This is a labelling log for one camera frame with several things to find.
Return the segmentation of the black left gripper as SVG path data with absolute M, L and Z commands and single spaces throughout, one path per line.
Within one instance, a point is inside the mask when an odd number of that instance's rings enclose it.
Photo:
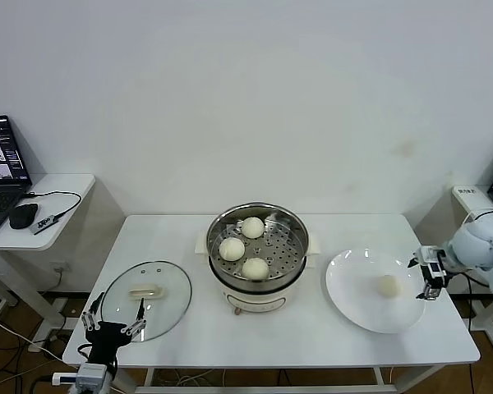
M 97 312 L 104 298 L 104 292 L 91 303 L 81 315 L 85 339 L 91 344 L 87 360 L 91 364 L 113 364 L 119 347 L 126 345 L 125 333 L 139 333 L 145 328 L 145 299 L 141 298 L 136 321 L 126 326 L 123 323 L 99 322 Z

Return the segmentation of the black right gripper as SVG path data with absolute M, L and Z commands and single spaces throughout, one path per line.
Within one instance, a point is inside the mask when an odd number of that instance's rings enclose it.
M 409 260 L 408 267 L 412 268 L 420 263 L 420 257 L 415 254 Z M 449 275 L 441 263 L 423 265 L 422 275 L 426 284 L 422 292 L 416 296 L 419 300 L 436 300 L 439 296 L 439 289 L 446 288 L 449 285 Z

